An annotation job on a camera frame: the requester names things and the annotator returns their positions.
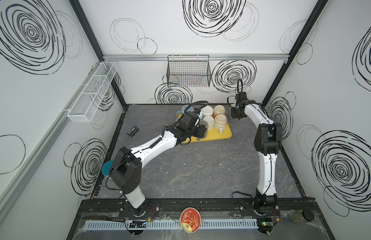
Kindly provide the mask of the speckled white mug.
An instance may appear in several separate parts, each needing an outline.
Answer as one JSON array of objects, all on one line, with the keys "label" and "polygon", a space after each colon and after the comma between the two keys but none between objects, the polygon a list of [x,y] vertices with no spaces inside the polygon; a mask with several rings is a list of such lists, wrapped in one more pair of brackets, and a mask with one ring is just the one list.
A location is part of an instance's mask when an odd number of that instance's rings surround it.
[{"label": "speckled white mug", "polygon": [[223,114],[216,115],[214,118],[214,128],[222,134],[227,125],[227,117]]}]

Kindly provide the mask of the small grey mug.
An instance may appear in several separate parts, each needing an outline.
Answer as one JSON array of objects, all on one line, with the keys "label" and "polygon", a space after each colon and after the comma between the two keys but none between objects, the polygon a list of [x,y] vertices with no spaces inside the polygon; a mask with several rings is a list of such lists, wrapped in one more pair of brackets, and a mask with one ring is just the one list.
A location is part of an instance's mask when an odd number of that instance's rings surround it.
[{"label": "small grey mug", "polygon": [[202,128],[198,133],[198,140],[203,140],[207,137],[208,130],[206,128]]}]

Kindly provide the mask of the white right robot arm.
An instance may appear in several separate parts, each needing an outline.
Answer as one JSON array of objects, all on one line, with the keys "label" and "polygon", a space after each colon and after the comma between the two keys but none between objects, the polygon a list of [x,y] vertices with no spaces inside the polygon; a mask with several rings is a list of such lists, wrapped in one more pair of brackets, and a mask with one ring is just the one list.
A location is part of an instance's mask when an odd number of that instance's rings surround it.
[{"label": "white right robot arm", "polygon": [[250,101],[245,92],[235,95],[235,104],[230,109],[232,118],[249,117],[257,126],[254,147],[259,156],[259,181],[253,208],[258,215],[265,215],[277,205],[275,164],[282,146],[282,126],[271,120],[256,101]]}]

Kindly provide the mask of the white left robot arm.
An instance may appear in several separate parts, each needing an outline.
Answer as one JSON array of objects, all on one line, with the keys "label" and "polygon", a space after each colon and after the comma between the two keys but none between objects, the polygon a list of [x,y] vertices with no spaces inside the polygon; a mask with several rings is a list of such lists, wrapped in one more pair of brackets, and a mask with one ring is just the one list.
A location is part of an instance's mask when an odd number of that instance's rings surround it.
[{"label": "white left robot arm", "polygon": [[146,197],[140,188],[142,169],[151,160],[178,145],[190,143],[191,138],[203,138],[207,127],[198,114],[185,112],[171,125],[164,125],[161,134],[143,145],[118,150],[108,176],[121,190],[131,207],[140,214],[146,208]]}]

